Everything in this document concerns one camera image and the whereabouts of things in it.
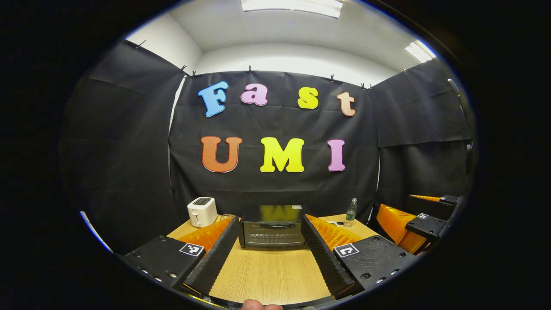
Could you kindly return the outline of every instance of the water bottle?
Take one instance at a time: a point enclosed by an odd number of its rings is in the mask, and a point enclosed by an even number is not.
[[[358,199],[352,198],[352,203],[348,207],[348,211],[346,211],[346,222],[344,223],[345,227],[352,226],[352,223],[354,222],[354,217],[356,217],[357,209],[358,209]]]

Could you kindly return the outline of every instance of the finger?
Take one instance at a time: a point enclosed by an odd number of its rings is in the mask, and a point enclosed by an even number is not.
[[[269,304],[264,307],[264,310],[283,310],[283,307],[278,304]]]
[[[241,310],[264,310],[264,306],[258,300],[247,299],[243,301]]]

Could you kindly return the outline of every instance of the white toaster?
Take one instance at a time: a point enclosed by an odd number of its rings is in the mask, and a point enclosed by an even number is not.
[[[187,205],[187,212],[190,214],[191,225],[205,227],[214,223],[218,217],[214,198],[199,197]]]

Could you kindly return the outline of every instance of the table top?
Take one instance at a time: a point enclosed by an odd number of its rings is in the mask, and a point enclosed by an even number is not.
[[[340,214],[320,219],[344,222],[345,217]],[[341,227],[362,238],[377,234],[358,220],[351,227]],[[188,220],[167,237],[177,239],[197,229]],[[255,299],[263,304],[291,304],[331,293],[310,249],[243,249],[237,239],[209,295],[234,302]]]

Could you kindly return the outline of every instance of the ceiling light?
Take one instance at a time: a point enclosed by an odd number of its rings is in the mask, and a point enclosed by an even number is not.
[[[296,10],[339,18],[343,7],[338,0],[241,0],[243,11]]]
[[[406,51],[413,57],[417,58],[420,62],[425,62],[436,58],[436,55],[434,55],[430,48],[419,40],[412,42],[408,47],[406,47]]]

